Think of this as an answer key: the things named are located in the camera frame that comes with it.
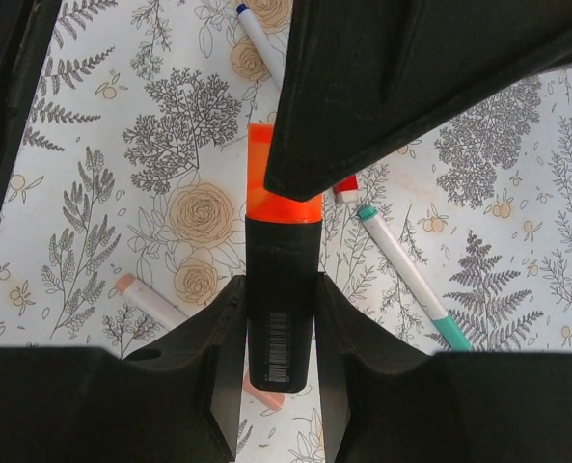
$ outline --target highlighter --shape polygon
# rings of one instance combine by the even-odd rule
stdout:
[[[264,189],[272,124],[249,125],[247,342],[251,383],[296,393],[307,385],[322,230],[321,195],[296,202]]]

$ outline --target leaf illustration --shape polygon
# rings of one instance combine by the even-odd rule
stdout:
[[[449,171],[437,183],[457,205],[482,206],[492,198],[496,168],[510,169],[519,157],[522,137],[538,123],[538,77],[528,77],[487,98],[440,129],[434,146]]]

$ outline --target floral paper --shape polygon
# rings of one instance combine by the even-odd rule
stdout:
[[[284,59],[289,0],[246,2]],[[229,0],[64,1],[0,218],[0,345],[103,346],[164,329],[133,273],[196,313],[245,272],[246,129],[278,91]],[[356,219],[380,210],[476,350],[572,349],[572,69],[528,78],[327,193],[320,257],[363,313],[446,348]],[[322,462],[315,361],[271,412],[243,393],[238,461]]]

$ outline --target highlighter cap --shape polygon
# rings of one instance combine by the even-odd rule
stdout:
[[[266,191],[264,175],[273,139],[273,124],[249,124],[247,159],[247,217],[278,224],[315,223],[322,220],[322,195],[299,203]]]

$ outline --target orange flower illustration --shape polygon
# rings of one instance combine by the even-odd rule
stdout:
[[[236,6],[245,3],[253,10],[266,34],[283,30],[292,17],[292,0],[236,0]]]
[[[181,300],[202,306],[216,294],[218,281],[217,270],[212,265],[191,257],[174,276],[174,287]]]
[[[234,72],[250,82],[265,81],[270,77],[268,68],[248,37],[232,49],[231,59]]]
[[[213,248],[233,233],[234,208],[226,194],[210,183],[184,186],[172,193],[167,225],[195,247]]]

